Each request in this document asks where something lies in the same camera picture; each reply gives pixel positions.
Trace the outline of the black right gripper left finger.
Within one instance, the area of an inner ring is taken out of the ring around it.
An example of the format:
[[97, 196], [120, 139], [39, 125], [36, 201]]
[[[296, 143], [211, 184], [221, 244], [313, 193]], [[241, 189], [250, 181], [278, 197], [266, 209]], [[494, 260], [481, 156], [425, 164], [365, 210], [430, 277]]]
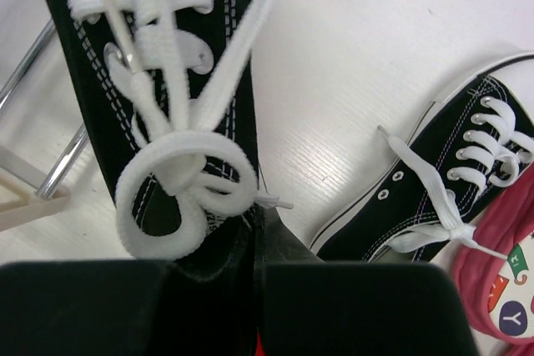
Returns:
[[162, 261], [17, 262], [1, 267], [3, 355], [164, 355]]

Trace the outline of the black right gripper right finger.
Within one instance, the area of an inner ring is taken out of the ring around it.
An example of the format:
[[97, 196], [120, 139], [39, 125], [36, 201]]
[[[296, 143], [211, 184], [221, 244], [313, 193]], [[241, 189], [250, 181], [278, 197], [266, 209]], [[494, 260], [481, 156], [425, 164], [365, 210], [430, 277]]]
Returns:
[[268, 355], [476, 355], [452, 281], [428, 263], [272, 263]]

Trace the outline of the black sneaker white laces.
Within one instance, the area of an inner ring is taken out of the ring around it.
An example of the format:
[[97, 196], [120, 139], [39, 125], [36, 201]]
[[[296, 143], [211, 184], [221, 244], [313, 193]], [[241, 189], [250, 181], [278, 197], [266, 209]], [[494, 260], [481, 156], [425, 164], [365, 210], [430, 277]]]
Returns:
[[270, 0], [45, 0], [124, 250], [174, 268], [150, 348], [256, 351], [264, 239], [250, 56]]

